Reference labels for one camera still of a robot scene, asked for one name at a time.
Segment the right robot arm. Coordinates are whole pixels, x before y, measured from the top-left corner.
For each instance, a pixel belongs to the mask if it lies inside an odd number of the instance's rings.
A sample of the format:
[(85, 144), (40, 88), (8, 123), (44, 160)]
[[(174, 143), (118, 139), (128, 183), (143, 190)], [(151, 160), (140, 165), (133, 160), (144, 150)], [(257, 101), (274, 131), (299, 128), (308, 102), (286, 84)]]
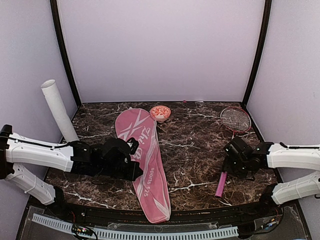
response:
[(261, 142), (251, 147), (240, 137), (233, 138), (224, 146), (226, 156), (222, 171), (240, 179), (247, 179), (262, 169), (294, 168), (313, 170), (309, 175), (298, 179), (271, 184), (266, 187), (255, 213), (266, 217), (275, 206), (309, 196), (320, 197), (320, 146), (286, 145), (282, 142)]

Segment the red badminton racket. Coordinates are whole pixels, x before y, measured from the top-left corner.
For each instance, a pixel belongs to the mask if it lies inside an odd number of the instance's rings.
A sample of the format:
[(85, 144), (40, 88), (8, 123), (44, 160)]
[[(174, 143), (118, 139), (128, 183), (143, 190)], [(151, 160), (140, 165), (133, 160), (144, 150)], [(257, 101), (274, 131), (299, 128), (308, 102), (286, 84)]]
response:
[[(250, 130), (252, 122), (250, 116), (246, 111), (240, 107), (227, 107), (220, 113), (221, 123), (229, 130), (232, 131), (233, 139), (238, 133), (245, 133)], [(225, 167), (222, 167), (222, 172), (220, 174), (219, 182), (215, 192), (215, 197), (217, 199), (222, 198), (223, 191), (225, 188), (225, 183), (227, 180), (228, 172), (225, 170)]]

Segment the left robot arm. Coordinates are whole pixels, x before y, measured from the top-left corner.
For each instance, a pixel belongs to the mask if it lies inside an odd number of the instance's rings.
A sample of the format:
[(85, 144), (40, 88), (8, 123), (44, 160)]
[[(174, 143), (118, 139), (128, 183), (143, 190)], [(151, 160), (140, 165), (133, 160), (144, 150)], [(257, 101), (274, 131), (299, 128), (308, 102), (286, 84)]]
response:
[(139, 146), (133, 137), (125, 141), (109, 138), (105, 143), (89, 145), (75, 140), (65, 144), (38, 141), (13, 132), (5, 124), (0, 130), (0, 178), (14, 183), (60, 218), (67, 218), (70, 206), (63, 190), (45, 183), (25, 168), (25, 164), (49, 167), (77, 175), (96, 175), (135, 181), (142, 176), (140, 164), (131, 159)]

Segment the pink racket bag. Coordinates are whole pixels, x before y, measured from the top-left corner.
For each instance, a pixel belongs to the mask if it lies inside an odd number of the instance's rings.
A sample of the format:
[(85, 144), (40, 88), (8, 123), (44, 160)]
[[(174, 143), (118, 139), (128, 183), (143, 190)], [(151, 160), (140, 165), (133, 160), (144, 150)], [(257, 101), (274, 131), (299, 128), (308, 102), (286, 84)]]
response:
[(139, 163), (143, 175), (133, 182), (140, 206), (152, 224), (168, 221), (171, 202), (166, 175), (158, 142), (157, 122), (141, 108), (123, 111), (115, 120), (118, 138), (127, 141), (134, 138), (138, 148), (131, 159)]

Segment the white shuttlecock tube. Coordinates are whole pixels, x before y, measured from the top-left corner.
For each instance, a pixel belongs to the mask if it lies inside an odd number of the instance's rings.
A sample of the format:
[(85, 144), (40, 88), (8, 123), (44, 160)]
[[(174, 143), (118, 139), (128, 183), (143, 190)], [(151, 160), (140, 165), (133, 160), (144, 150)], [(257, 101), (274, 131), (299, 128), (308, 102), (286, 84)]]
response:
[(78, 135), (67, 114), (61, 94), (54, 79), (46, 80), (40, 86), (52, 116), (66, 142), (78, 141)]

